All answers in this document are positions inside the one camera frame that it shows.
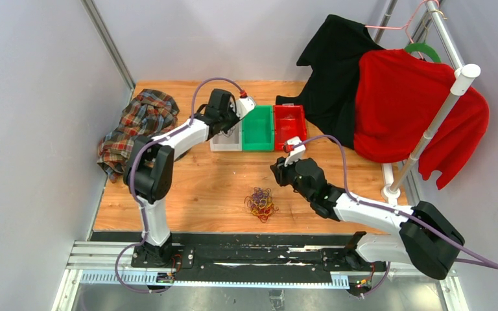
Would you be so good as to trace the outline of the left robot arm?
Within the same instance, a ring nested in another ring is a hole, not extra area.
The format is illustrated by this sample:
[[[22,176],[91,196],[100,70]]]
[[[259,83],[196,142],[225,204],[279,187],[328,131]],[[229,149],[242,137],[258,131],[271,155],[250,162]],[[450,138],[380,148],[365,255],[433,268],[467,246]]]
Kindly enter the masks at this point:
[[[245,92],[234,98],[229,91],[214,89],[208,103],[181,126],[153,138],[135,139],[123,179],[137,202],[143,224],[142,241],[135,250],[156,267],[164,268],[172,261],[165,203],[174,162],[192,147],[228,133],[255,107],[254,99]]]

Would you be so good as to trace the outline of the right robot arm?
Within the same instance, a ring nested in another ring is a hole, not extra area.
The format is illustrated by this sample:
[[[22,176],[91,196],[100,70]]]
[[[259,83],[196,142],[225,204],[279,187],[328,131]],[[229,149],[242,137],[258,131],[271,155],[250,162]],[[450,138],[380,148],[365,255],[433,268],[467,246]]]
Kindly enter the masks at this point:
[[[364,224],[382,232],[354,234],[353,244],[344,253],[346,264],[353,270],[371,262],[398,262],[442,280],[460,253],[456,246],[464,245],[463,236],[429,202],[390,205],[361,198],[327,182],[324,171],[311,158],[287,164],[284,157],[279,157],[270,169],[279,186],[291,186],[318,216]]]

